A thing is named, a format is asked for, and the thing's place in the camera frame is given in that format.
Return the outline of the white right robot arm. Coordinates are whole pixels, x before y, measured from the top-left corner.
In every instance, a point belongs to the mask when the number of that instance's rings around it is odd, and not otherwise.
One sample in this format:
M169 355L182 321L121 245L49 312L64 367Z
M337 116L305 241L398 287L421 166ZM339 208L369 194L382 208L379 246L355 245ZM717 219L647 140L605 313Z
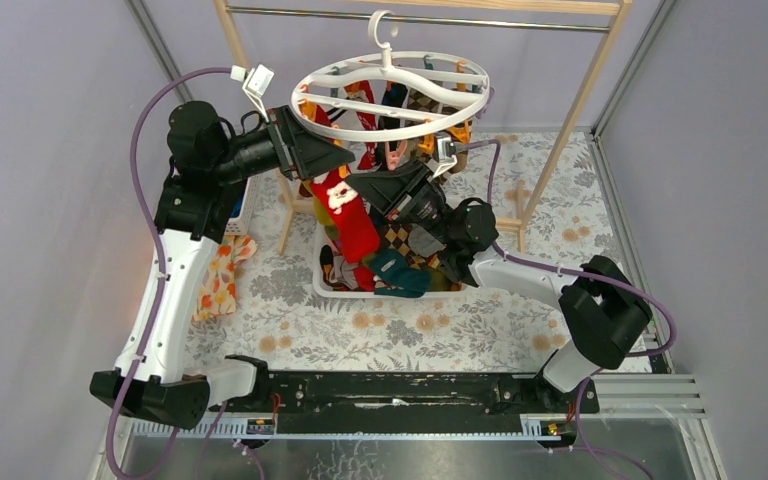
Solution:
M452 207L430 177L424 164L410 163L351 174L346 182L381 215L420 226L440 241L440 267L453 282L519 294L562 314L571 338L537 375L533 396L539 407L561 410L586 377L623 363L653 312L613 260L595 256L566 273L508 254L497 244L488 202L469 197Z

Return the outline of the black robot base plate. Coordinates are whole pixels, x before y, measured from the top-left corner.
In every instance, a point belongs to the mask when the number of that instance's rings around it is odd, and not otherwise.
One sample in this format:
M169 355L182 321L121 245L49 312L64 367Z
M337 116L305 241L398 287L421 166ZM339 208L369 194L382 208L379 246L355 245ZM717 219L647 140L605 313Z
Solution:
M576 390L562 392L528 373L270 371L256 380L254 391L227 401L235 413L299 413L338 405L466 406L503 412L567 415L599 411L588 387L581 405Z

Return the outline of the red santa sock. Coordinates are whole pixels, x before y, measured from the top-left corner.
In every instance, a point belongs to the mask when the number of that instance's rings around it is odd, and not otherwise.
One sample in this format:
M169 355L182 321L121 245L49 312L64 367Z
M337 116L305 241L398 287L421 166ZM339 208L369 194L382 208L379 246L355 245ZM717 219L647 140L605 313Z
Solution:
M350 173L349 167L341 166L314 177L309 186L336 226L343 256L359 263L379 249L380 238L362 197L347 182Z

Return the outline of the white round sock hanger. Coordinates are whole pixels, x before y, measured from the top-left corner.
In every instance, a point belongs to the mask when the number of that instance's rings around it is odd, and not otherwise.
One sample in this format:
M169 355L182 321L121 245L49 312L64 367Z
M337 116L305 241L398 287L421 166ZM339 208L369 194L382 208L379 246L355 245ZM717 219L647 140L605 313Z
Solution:
M291 93L291 111L315 133L348 142L384 142L449 132L465 140L493 87L474 62L427 51L396 51L379 33L389 10L368 20L372 54L321 67Z

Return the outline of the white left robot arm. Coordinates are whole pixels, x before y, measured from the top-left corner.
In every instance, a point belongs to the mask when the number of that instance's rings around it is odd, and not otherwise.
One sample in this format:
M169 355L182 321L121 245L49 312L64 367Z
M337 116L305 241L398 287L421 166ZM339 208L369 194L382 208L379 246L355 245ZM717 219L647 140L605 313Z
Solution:
M225 400L256 411L270 397L263 361L234 356L189 369L184 359L204 277L250 178L277 171L308 180L355 156L309 131L288 106L236 133L211 104L190 101L170 113L168 125L170 172L149 220L154 263L129 340L112 369L93 374L89 391L116 416L189 430Z

